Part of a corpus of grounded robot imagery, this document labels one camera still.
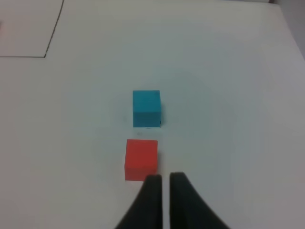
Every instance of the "cyan block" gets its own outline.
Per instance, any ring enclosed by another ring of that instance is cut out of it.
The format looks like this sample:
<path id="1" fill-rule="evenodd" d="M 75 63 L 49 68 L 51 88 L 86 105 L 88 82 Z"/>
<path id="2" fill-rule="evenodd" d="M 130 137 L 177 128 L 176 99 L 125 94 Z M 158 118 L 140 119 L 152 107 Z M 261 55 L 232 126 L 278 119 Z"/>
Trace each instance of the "cyan block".
<path id="1" fill-rule="evenodd" d="M 133 127 L 161 126 L 160 91 L 133 91 Z"/>

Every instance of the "drawn line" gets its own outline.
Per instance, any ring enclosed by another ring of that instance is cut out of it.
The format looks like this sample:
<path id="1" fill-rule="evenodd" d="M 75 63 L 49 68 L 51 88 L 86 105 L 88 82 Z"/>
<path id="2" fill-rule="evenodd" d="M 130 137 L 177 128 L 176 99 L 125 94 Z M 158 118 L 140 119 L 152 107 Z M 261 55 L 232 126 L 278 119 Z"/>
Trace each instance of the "drawn line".
<path id="1" fill-rule="evenodd" d="M 52 32 L 49 44 L 48 44 L 48 47 L 47 47 L 47 50 L 46 50 L 46 53 L 45 53 L 44 56 L 0 56 L 0 58 L 46 58 L 47 53 L 48 53 L 49 48 L 50 48 L 50 45 L 51 45 L 51 42 L 52 42 L 52 39 L 53 39 L 53 36 L 55 34 L 55 30 L 56 30 L 58 21 L 59 21 L 59 19 L 61 17 L 61 12 L 62 12 L 62 8 L 63 8 L 63 5 L 64 5 L 64 2 L 65 2 L 65 0 L 62 0 L 61 9 L 59 11 L 59 14 L 58 14 L 58 17 L 57 17 L 57 20 L 56 20 L 56 23 L 55 23 L 55 26 L 54 26 L 54 29 L 53 29 L 53 32 Z"/>
<path id="2" fill-rule="evenodd" d="M 62 12 L 62 8 L 63 8 L 63 4 L 64 4 L 64 2 L 65 2 L 65 0 L 62 0 L 62 3 L 61 3 L 61 10 L 59 11 L 59 15 L 58 15 L 58 18 L 57 18 L 56 24 L 55 24 L 55 26 L 54 26 L 53 33 L 52 33 L 51 38 L 50 38 L 50 42 L 49 42 L 49 44 L 48 44 L 48 47 L 47 47 L 46 53 L 45 53 L 45 55 L 44 55 L 44 57 L 43 57 L 43 58 L 46 58 L 46 56 L 47 56 L 47 53 L 48 53 L 48 50 L 49 50 L 49 48 L 50 48 L 50 45 L 51 45 L 51 42 L 52 42 L 52 39 L 53 39 L 53 36 L 54 36 L 55 30 L 56 30 L 56 27 L 57 27 L 57 24 L 58 24 L 58 21 L 59 21 L 59 18 L 61 17 L 61 12 Z"/>

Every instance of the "red block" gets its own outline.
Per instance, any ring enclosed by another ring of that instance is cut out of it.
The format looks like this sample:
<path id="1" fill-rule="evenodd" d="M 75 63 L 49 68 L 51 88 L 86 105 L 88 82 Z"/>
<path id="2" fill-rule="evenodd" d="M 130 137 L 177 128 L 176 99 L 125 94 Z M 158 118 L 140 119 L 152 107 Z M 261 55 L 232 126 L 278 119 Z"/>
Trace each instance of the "red block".
<path id="1" fill-rule="evenodd" d="M 158 168 L 158 141 L 128 139 L 125 156 L 125 180 L 144 181 L 156 174 Z"/>

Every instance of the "blue cube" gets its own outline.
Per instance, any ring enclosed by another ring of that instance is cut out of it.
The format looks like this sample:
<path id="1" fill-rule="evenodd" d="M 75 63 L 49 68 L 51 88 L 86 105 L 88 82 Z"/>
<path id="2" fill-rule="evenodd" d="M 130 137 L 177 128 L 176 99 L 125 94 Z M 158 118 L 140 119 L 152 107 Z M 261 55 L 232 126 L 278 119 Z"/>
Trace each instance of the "blue cube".
<path id="1" fill-rule="evenodd" d="M 160 126 L 160 91 L 133 91 L 133 127 Z"/>

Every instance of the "cube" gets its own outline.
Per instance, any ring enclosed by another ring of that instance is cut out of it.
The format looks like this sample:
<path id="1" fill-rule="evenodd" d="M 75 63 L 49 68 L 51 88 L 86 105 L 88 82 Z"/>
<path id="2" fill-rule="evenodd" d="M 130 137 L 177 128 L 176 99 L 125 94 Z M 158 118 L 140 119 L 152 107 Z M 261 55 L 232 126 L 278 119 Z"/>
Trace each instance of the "cube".
<path id="1" fill-rule="evenodd" d="M 160 127 L 160 91 L 133 91 L 132 97 L 133 127 Z"/>
<path id="2" fill-rule="evenodd" d="M 157 173 L 158 141 L 128 139 L 125 156 L 125 180 L 144 181 Z"/>

